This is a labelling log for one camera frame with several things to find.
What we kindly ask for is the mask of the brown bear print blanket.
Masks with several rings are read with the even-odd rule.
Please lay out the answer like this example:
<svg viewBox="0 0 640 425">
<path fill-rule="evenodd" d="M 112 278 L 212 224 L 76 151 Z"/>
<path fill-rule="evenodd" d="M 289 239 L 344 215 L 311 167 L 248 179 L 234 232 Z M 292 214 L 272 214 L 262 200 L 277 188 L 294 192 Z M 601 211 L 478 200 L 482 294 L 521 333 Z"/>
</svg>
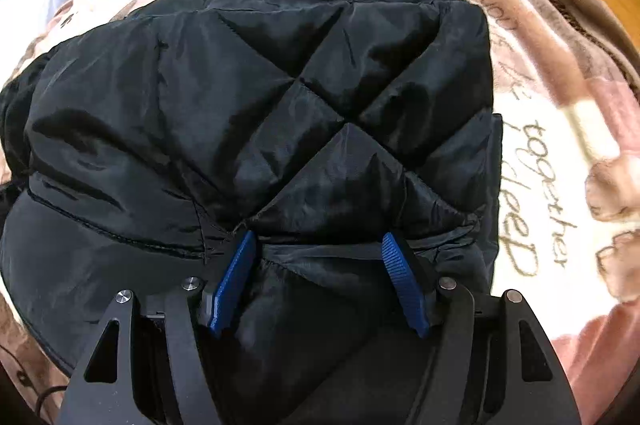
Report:
<svg viewBox="0 0 640 425">
<path fill-rule="evenodd" d="M 154 1 L 65 3 L 1 93 L 58 44 Z M 428 362 L 401 424 L 637 423 L 638 49 L 602 0 L 464 1 L 489 28 L 497 255 L 484 292 L 432 263 L 439 321 L 418 336 Z M 118 291 L 70 373 L 1 270 L 2 422 L 228 424 L 202 347 L 216 337 L 200 323 L 209 267 L 162 293 Z"/>
</svg>

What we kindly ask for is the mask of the black quilted jacket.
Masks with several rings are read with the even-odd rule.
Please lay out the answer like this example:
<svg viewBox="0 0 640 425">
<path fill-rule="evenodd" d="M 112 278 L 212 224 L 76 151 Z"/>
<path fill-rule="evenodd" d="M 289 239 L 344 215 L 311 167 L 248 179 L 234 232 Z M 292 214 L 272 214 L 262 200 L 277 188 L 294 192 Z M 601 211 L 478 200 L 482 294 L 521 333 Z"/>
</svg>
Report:
<svg viewBox="0 0 640 425">
<path fill-rule="evenodd" d="M 392 234 L 487 291 L 501 122 L 464 0 L 156 0 L 1 93 L 1 270 L 73 371 L 113 296 L 177 286 L 239 229 L 264 255 L 202 341 L 228 424 L 401 424 L 428 362 Z"/>
</svg>

